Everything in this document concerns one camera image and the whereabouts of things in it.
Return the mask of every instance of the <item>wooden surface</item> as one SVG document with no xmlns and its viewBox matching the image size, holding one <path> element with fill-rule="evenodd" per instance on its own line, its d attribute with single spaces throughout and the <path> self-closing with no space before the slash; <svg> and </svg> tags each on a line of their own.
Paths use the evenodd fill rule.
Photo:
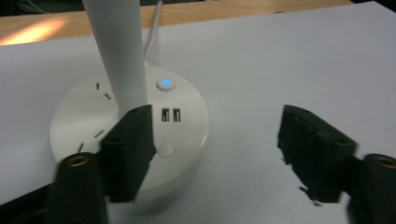
<svg viewBox="0 0 396 224">
<path fill-rule="evenodd" d="M 351 5 L 348 0 L 222 0 L 164 5 L 161 25 Z M 155 7 L 141 7 L 150 27 Z M 0 18 L 0 46 L 91 35 L 85 11 Z"/>
</svg>

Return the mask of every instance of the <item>power strip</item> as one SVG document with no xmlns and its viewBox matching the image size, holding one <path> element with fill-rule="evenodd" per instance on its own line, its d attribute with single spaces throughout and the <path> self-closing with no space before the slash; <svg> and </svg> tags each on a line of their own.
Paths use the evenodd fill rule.
<svg viewBox="0 0 396 224">
<path fill-rule="evenodd" d="M 136 196 L 155 200 L 193 177 L 207 150 L 209 116 L 201 94 L 186 79 L 146 65 L 157 154 Z M 50 143 L 55 158 L 99 150 L 100 140 L 118 122 L 118 107 L 106 74 L 77 84 L 52 118 Z"/>
</svg>

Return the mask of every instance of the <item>white pole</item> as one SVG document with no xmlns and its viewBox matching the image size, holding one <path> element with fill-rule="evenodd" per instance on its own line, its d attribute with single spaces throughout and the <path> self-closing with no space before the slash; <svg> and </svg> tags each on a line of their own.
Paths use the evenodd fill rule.
<svg viewBox="0 0 396 224">
<path fill-rule="evenodd" d="M 121 117 L 148 102 L 139 1 L 82 2 Z"/>
</svg>

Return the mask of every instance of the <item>white round power strip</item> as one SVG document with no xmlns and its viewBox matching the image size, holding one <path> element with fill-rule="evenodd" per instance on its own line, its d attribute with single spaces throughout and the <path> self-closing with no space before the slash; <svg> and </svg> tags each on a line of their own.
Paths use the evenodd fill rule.
<svg viewBox="0 0 396 224">
<path fill-rule="evenodd" d="M 209 134 L 204 99 L 190 82 L 150 65 L 146 65 L 146 80 L 157 154 L 137 202 L 158 199 L 188 181 L 207 150 Z M 78 83 L 52 118 L 50 144 L 56 159 L 79 151 L 97 152 L 99 142 L 119 121 L 118 112 L 106 74 Z"/>
</svg>

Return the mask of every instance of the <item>outlet slot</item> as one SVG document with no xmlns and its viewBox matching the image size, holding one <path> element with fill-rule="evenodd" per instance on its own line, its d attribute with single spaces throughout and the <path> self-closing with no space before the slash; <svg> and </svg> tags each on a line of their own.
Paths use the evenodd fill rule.
<svg viewBox="0 0 396 224">
<path fill-rule="evenodd" d="M 163 108 L 163 112 L 161 114 L 161 118 L 163 122 L 169 121 L 169 108 Z"/>
<path fill-rule="evenodd" d="M 181 122 L 181 117 L 180 117 L 180 109 L 175 108 L 174 109 L 174 122 Z"/>
</svg>

